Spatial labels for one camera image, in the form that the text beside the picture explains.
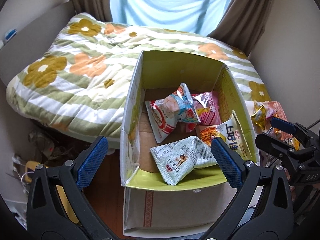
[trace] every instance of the wall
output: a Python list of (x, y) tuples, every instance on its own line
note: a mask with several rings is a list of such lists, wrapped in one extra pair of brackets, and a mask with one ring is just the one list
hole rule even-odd
[(0, 39), (9, 29), (21, 30), (47, 10), (68, 0), (7, 0), (0, 12)]
[(265, 32), (249, 56), (288, 120), (305, 126), (320, 118), (319, 27), (314, 0), (274, 0)]
[[(0, 12), (1, 39), (9, 28), (19, 31), (47, 10), (66, 1), (68, 0), (7, 0)], [(28, 133), (34, 126), (7, 104), (5, 86), (1, 81), (0, 106), (0, 193), (4, 200), (25, 203), (27, 198), (22, 191), (21, 182), (13, 177), (11, 157), (14, 153), (24, 159), (33, 156), (35, 151), (28, 142)]]

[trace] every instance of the bed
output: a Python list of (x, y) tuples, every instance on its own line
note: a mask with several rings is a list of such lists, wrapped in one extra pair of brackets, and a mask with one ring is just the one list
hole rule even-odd
[(110, 147), (119, 148), (126, 95), (143, 50), (220, 60), (231, 70), (244, 100), (270, 100), (253, 65), (236, 48), (194, 33), (100, 22), (80, 13), (41, 58), (11, 79), (7, 101), (19, 114), (66, 135), (87, 142), (103, 135)]

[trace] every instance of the gray headboard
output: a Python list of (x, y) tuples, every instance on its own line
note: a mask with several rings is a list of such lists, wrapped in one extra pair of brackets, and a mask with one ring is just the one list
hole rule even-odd
[(28, 24), (0, 49), (0, 79), (4, 85), (42, 57), (75, 14), (71, 1), (63, 3)]

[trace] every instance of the bolt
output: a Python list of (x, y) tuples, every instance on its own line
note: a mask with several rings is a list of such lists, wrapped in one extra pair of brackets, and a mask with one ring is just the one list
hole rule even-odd
[(73, 164), (73, 160), (67, 160), (64, 165), (71, 166)]
[(254, 162), (253, 161), (246, 161), (245, 165), (247, 165), (248, 167), (253, 167), (254, 166)]
[(277, 165), (276, 165), (276, 168), (277, 168), (279, 171), (282, 171), (282, 170), (283, 170), (283, 167), (282, 167), (282, 165), (280, 165), (280, 164), (277, 164)]
[(41, 170), (43, 168), (43, 164), (42, 163), (39, 163), (37, 166), (36, 166), (36, 169), (37, 170)]

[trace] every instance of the blue curtain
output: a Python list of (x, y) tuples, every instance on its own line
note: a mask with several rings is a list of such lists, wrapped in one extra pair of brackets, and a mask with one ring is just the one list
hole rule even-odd
[(206, 36), (230, 0), (110, 0), (113, 22), (166, 28)]

